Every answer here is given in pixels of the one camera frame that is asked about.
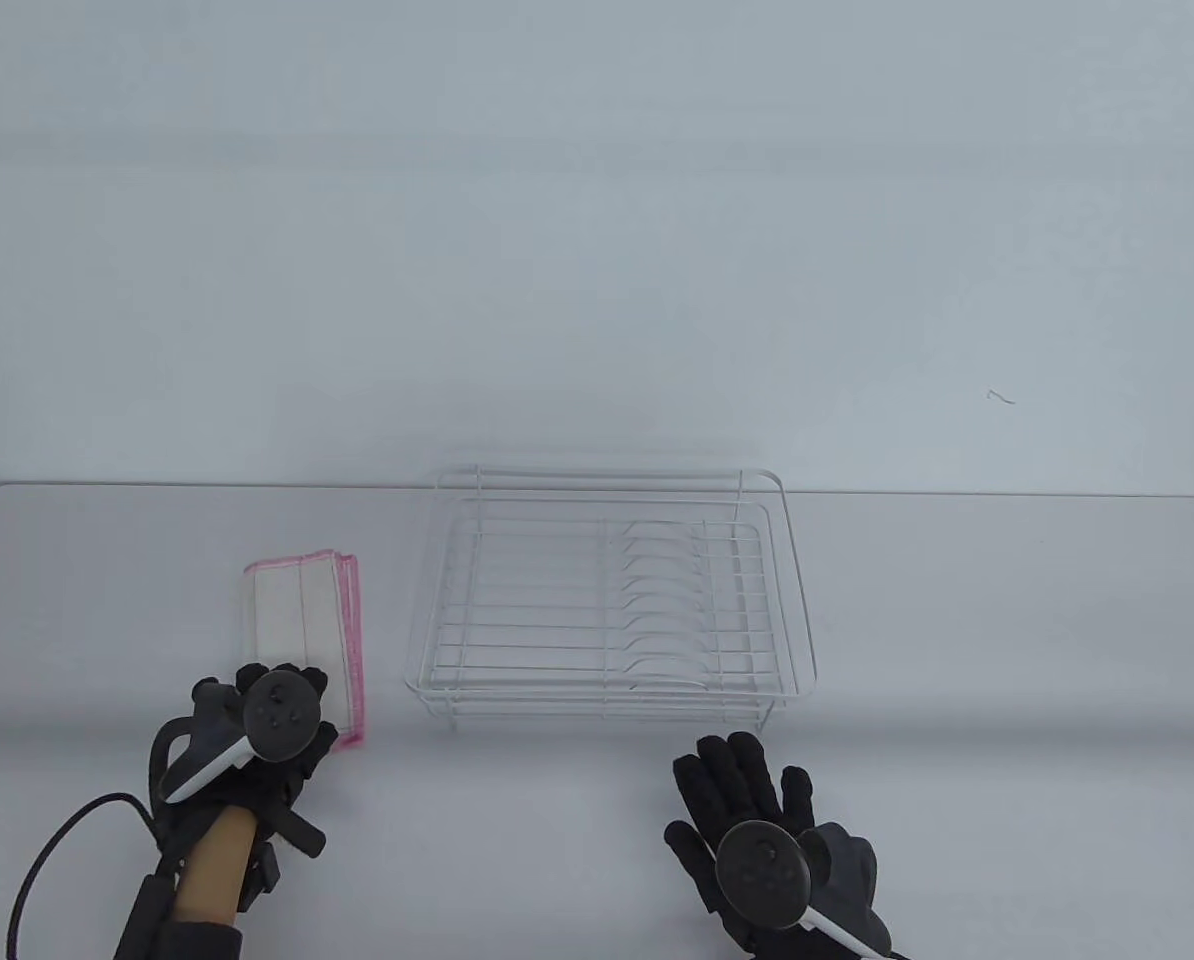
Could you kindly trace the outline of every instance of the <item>white wall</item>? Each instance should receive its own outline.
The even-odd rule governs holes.
[[[469,453],[1194,494],[1194,0],[0,0],[0,479]]]

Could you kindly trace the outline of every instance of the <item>vr controller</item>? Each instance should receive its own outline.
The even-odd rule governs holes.
[[[872,911],[878,860],[838,823],[793,837],[769,820],[744,820],[718,847],[718,886],[753,927],[801,924],[867,960],[890,956],[890,931]]]
[[[322,704],[313,684],[289,669],[272,669],[245,695],[204,679],[193,687],[193,716],[171,721],[186,728],[189,745],[162,774],[158,795],[181,804],[221,773],[258,758],[282,763],[313,741]]]

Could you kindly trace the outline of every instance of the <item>dish rack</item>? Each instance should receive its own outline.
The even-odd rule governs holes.
[[[769,470],[445,472],[406,682],[451,724],[761,730],[816,683],[783,484]]]

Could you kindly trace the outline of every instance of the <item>hand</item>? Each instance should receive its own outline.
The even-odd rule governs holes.
[[[283,663],[277,669],[289,669],[303,676],[318,696],[326,693],[327,678],[319,669],[300,669],[290,663]],[[267,667],[264,664],[246,664],[236,671],[236,691],[245,695],[265,673]],[[316,856],[322,850],[326,845],[324,833],[304,818],[293,813],[291,805],[304,789],[304,782],[313,776],[316,765],[336,744],[338,732],[333,724],[326,721],[319,724],[313,740],[295,758],[282,763],[253,758],[240,769],[230,768],[221,773],[216,780],[181,804],[167,804],[161,796],[159,783],[166,773],[170,744],[178,737],[185,736],[187,731],[189,718],[166,724],[158,732],[149,756],[149,805],[164,860],[185,859],[196,841],[205,835],[219,813],[228,806],[240,806],[254,813],[258,823],[257,855],[273,833],[285,837],[296,849],[310,856]]]
[[[665,829],[664,839],[696,884],[708,913],[719,913],[731,940],[757,960],[858,960],[857,954],[825,933],[807,931],[801,925],[775,931],[747,923],[722,896],[713,854],[726,831],[737,823],[752,819],[775,823],[801,842],[816,884],[826,892],[836,892],[843,886],[853,888],[857,893],[853,899],[860,900],[853,904],[854,909],[866,913],[857,922],[866,923],[870,931],[880,929],[885,934],[885,927],[870,910],[878,868],[868,841],[850,837],[838,824],[825,824],[821,831],[816,829],[811,802],[813,787],[801,767],[784,768],[781,777],[784,804],[780,806],[767,769],[765,750],[752,733],[731,733],[728,740],[706,737],[696,750],[697,755],[688,753],[673,761],[673,777],[694,827],[675,820]],[[836,873],[831,851],[838,853]],[[841,868],[847,861],[847,870],[857,870],[857,874],[843,876],[847,870]],[[890,949],[888,934],[885,934],[885,943],[882,954]]]

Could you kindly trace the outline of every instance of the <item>pink trim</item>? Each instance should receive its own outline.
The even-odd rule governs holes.
[[[248,567],[245,568],[242,576],[246,573],[253,573],[258,570],[272,570],[272,567],[294,567],[297,564],[307,564],[314,561],[314,559],[326,559],[327,556],[334,556],[336,561],[338,558],[344,556],[344,554],[336,553],[336,550],[318,550],[318,553],[306,553],[303,556],[278,556],[277,559],[271,559],[271,561],[254,561]]]
[[[336,740],[334,750],[346,746],[358,746],[365,740],[365,670],[361,663],[361,576],[356,556],[336,550],[318,550],[303,556],[278,556],[267,561],[251,564],[244,571],[246,576],[258,570],[273,567],[297,567],[321,559],[336,560],[336,585],[340,595],[340,621],[344,624],[344,659],[349,673],[349,716],[350,726],[340,739]]]
[[[344,620],[344,650],[349,664],[349,715],[353,726],[337,741],[355,746],[365,740],[365,670],[361,661],[361,577],[356,556],[336,554],[340,583],[340,616]]]

